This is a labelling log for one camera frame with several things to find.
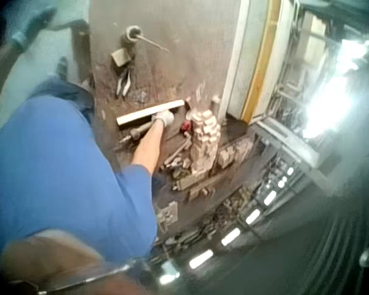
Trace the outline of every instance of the metal rod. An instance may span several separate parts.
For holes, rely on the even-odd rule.
[[[148,39],[148,38],[144,37],[144,35],[139,35],[139,34],[138,34],[138,35],[135,35],[135,37],[136,37],[137,39],[144,40],[145,42],[147,42],[147,43],[149,43],[149,44],[152,44],[152,45],[156,46],[157,48],[159,48],[159,49],[161,49],[161,50],[163,50],[163,51],[165,51],[165,52],[170,53],[170,51],[169,51],[168,49],[166,49],[165,47],[163,47],[163,46],[161,46],[161,45],[157,44],[156,42],[154,42],[154,41],[152,41],[152,40],[150,40],[150,39]]]

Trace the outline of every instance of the stack of blocks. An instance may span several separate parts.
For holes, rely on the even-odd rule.
[[[191,173],[212,169],[220,140],[220,125],[211,110],[192,116]]]

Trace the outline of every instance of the person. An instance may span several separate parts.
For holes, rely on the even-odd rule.
[[[157,113],[131,164],[114,172],[93,137],[93,97],[66,81],[65,68],[62,60],[59,77],[37,86],[0,130],[0,271],[8,280],[40,285],[86,266],[124,265],[147,256],[156,237],[151,176],[173,114]]]

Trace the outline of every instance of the bright light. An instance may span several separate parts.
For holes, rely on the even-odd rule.
[[[276,198],[276,192],[271,191],[269,195],[265,198],[264,204],[268,206],[275,198]]]
[[[221,240],[221,243],[224,246],[227,246],[230,244],[233,240],[235,240],[240,235],[240,230],[238,228],[235,228],[232,232],[227,234],[224,239]]]
[[[180,276],[180,273],[176,273],[175,275],[162,275],[159,279],[160,284],[166,285],[174,281],[176,278]]]
[[[206,252],[203,252],[202,254],[190,260],[189,265],[192,269],[195,269],[199,267],[201,264],[203,264],[206,260],[211,258],[212,256],[213,256],[212,250],[207,250]]]
[[[347,59],[362,58],[367,52],[365,45],[357,41],[343,39],[339,57],[346,57]]]
[[[257,219],[257,217],[260,215],[260,211],[259,211],[259,209],[256,209],[256,210],[254,210],[249,216],[248,216],[248,218],[246,218],[246,223],[247,224],[251,224],[251,223],[253,223],[253,221],[254,220],[256,220]]]
[[[362,58],[368,51],[369,40],[364,44],[353,40],[342,40],[342,45],[336,57],[337,74],[346,74],[353,69],[358,70],[358,66],[353,62],[354,59]]]
[[[304,138],[315,138],[327,129],[336,128],[348,113],[351,101],[345,94],[346,84],[345,77],[334,77],[316,93],[307,108]]]

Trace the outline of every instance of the wooden block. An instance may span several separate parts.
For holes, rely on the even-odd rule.
[[[162,112],[162,111],[166,111],[168,109],[177,108],[177,107],[182,106],[184,104],[185,104],[185,101],[183,101],[183,100],[175,100],[175,101],[171,101],[169,103],[159,104],[157,106],[152,106],[150,108],[142,109],[142,110],[137,111],[137,112],[132,112],[130,114],[117,117],[116,121],[117,121],[117,124],[120,126],[120,125],[129,123],[131,121],[135,121],[137,119],[153,115],[157,112]]]
[[[204,121],[204,124],[205,124],[206,126],[214,126],[214,125],[216,125],[216,124],[217,124],[216,117],[215,117],[215,116],[212,116],[211,118],[206,119],[206,120]]]
[[[209,119],[212,116],[213,116],[213,113],[209,109],[202,113],[202,117],[204,118],[204,120]]]
[[[131,57],[126,48],[120,48],[119,50],[112,53],[111,56],[117,66],[123,66],[131,60]]]

